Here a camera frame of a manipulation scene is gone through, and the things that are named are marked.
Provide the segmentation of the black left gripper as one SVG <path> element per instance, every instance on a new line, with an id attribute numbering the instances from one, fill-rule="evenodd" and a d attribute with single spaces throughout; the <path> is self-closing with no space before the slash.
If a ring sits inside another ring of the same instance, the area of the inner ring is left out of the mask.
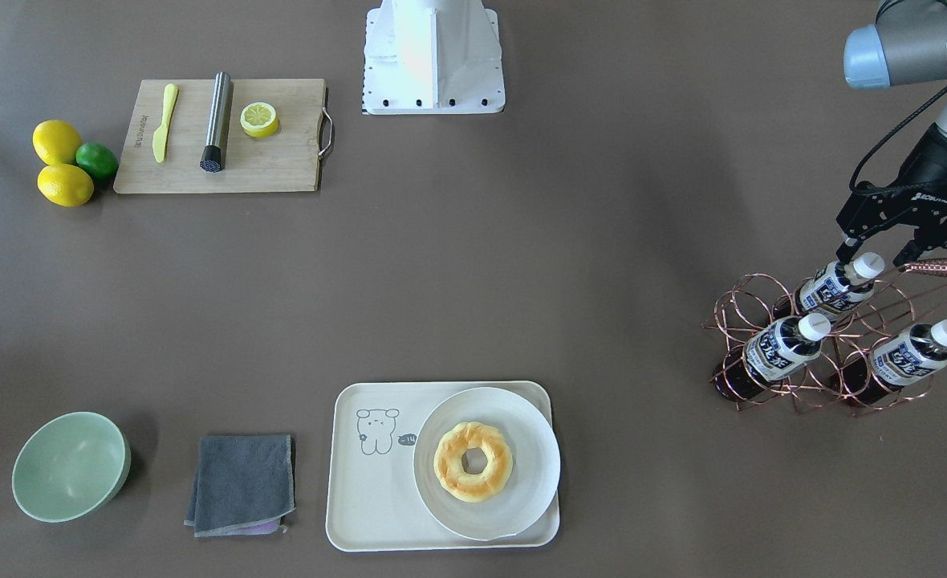
<path id="1" fill-rule="evenodd" d="M 933 249 L 947 249 L 947 135 L 936 125 L 926 129 L 886 186 L 859 181 L 869 157 L 860 161 L 849 181 L 848 200 L 836 222 L 843 242 L 838 263 L 851 263 L 863 242 L 894 226 L 912 226 L 912 238 L 894 258 L 902 267 Z"/>

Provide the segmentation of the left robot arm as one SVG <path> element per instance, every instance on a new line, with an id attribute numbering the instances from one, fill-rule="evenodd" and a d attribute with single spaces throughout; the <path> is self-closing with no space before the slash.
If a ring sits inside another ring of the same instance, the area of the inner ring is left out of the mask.
<path id="1" fill-rule="evenodd" d="M 947 81 L 947 1 L 882 1 L 874 22 L 849 34 L 843 73 L 855 89 Z M 947 96 L 947 85 L 939 96 Z M 896 266 L 947 249 L 947 105 L 891 183 L 878 186 L 852 176 L 849 190 L 836 219 L 844 237 L 837 259 L 851 260 L 867 238 L 894 226 L 914 229 L 894 258 Z"/>

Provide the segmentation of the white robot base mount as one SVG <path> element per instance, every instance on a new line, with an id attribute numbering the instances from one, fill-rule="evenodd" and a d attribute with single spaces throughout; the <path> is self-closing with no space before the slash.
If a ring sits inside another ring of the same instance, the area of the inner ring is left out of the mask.
<path id="1" fill-rule="evenodd" d="M 364 114 L 504 110 L 498 15 L 483 2 L 383 1 L 364 22 Z"/>

